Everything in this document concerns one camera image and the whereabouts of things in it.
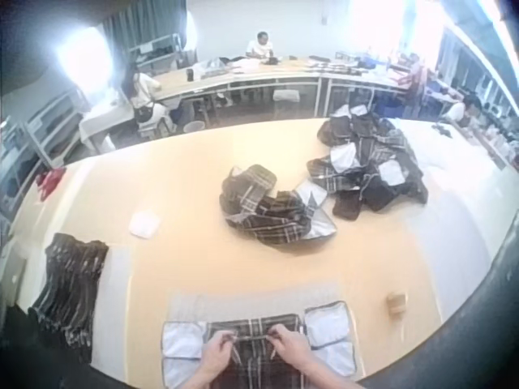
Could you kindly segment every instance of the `long desk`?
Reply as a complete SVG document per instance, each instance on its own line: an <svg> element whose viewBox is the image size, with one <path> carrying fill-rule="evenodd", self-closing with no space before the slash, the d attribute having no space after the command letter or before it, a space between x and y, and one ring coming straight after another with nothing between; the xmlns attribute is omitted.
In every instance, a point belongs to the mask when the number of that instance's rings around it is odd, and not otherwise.
<svg viewBox="0 0 519 389"><path fill-rule="evenodd" d="M409 85L398 85L394 80L399 74L389 70L382 73L368 71L362 75L342 75L318 71L311 67L307 60L284 60L278 65L270 66L259 64L257 69L241 71L232 70L225 75L188 82L186 69L171 71L158 75L155 80L161 83L161 90L154 93L158 101L165 101L174 97L200 96L208 93L229 92L247 88L284 87L296 85L315 85L317 94L315 98L314 117L319 116L320 95L324 80L327 84L324 103L324 114L327 116L330 96L333 87L338 88L365 88L372 91L371 102L375 91L404 93Z"/></svg>
<svg viewBox="0 0 519 389"><path fill-rule="evenodd" d="M236 296L337 283L353 316L358 378L403 357L486 274L519 208L517 173L497 169L455 131L449 139L430 123L401 121L425 173L426 206L403 198L380 213L363 210L355 222L333 218L337 235L313 250L278 250L232 230L218 203L231 167L261 164L277 175L275 190L293 189L308 176L306 163L328 153L316 138L322 123L233 126L88 158L68 166L44 203L33 185L12 228L12 245L28 258L19 306L27 310L41 291L44 249L63 232L127 251L111 265L110 286L121 287L100 286L104 309L97 305L94 321L94 354L118 358L122 369L94 366L132 386L163 387L161 328L181 293ZM329 215L332 206L327 199ZM132 215L144 210L161 218L149 240L128 231ZM395 291L409 296L402 320L391 319L385 305ZM100 318L103 328L95 324Z"/></svg>

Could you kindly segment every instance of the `stack of skirts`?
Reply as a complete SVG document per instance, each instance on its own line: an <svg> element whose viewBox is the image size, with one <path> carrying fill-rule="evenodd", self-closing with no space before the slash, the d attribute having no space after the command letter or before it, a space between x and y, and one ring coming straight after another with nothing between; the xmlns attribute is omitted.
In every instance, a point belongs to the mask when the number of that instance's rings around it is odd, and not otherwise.
<svg viewBox="0 0 519 389"><path fill-rule="evenodd" d="M45 250L47 279L29 315L50 347L72 350L79 361L92 360L92 324L97 285L108 246L84 243L57 233Z"/></svg>

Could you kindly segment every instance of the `red fabric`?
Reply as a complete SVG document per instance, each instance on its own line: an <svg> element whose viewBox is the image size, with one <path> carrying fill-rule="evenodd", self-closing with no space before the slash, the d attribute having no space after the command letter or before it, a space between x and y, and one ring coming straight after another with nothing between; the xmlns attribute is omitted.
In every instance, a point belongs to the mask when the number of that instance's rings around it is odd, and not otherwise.
<svg viewBox="0 0 519 389"><path fill-rule="evenodd" d="M36 177L36 184L38 185L38 190L41 192L41 201L45 201L50 194L54 192L65 172L66 168L58 168Z"/></svg>

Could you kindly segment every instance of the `hand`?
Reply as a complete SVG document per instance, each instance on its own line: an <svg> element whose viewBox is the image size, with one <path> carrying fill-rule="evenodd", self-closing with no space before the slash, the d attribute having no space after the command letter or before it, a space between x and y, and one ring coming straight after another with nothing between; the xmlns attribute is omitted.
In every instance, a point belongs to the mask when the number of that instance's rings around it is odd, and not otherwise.
<svg viewBox="0 0 519 389"><path fill-rule="evenodd" d="M280 357L303 372L315 359L311 353L307 338L299 332L289 331L283 324L276 324L268 330L267 339Z"/></svg>
<svg viewBox="0 0 519 389"><path fill-rule="evenodd" d="M218 377L229 364L233 342L232 331L217 331L205 345L199 370L209 382Z"/></svg>

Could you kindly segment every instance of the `gray curtain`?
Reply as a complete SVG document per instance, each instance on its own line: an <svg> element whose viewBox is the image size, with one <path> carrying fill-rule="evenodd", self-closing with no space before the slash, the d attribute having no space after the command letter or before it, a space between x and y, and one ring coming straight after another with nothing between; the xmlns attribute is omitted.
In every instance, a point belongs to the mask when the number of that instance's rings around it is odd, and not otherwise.
<svg viewBox="0 0 519 389"><path fill-rule="evenodd" d="M161 36L177 33L186 40L186 0L137 0L103 22L113 54Z"/></svg>

